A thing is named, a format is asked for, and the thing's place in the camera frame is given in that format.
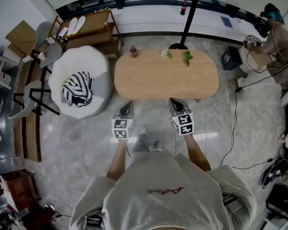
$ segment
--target blue headband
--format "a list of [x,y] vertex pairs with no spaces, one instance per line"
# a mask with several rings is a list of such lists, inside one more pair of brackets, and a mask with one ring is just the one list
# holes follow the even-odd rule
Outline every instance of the blue headband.
[[267,13],[267,17],[271,17],[274,21],[284,22],[283,16],[279,11],[269,12]]

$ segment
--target trash can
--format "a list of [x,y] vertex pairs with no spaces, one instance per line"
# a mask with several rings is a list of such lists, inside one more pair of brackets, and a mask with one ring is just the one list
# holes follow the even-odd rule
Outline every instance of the trash can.
[[239,50],[236,47],[228,46],[222,55],[223,69],[230,71],[242,64]]

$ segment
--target black and white striped fabric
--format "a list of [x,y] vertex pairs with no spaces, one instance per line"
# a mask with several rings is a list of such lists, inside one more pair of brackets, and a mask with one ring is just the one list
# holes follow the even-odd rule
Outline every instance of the black and white striped fabric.
[[79,71],[71,75],[62,86],[62,102],[66,102],[68,105],[75,104],[78,107],[90,104],[92,80],[87,71]]

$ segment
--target white flower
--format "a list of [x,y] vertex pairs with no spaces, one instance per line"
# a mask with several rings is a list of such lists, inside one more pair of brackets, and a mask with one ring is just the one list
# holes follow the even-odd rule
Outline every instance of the white flower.
[[167,56],[168,55],[168,48],[166,49],[163,49],[162,52],[161,52],[161,56]]

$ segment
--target gray sweatshirt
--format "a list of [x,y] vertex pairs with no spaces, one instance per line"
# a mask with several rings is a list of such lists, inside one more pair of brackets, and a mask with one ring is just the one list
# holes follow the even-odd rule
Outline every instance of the gray sweatshirt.
[[[235,213],[223,204],[227,193],[242,205]],[[85,216],[98,211],[106,230],[239,230],[254,219],[256,200],[229,166],[204,172],[182,154],[164,150],[138,156],[117,182],[94,177],[73,211],[70,230],[83,229]]]

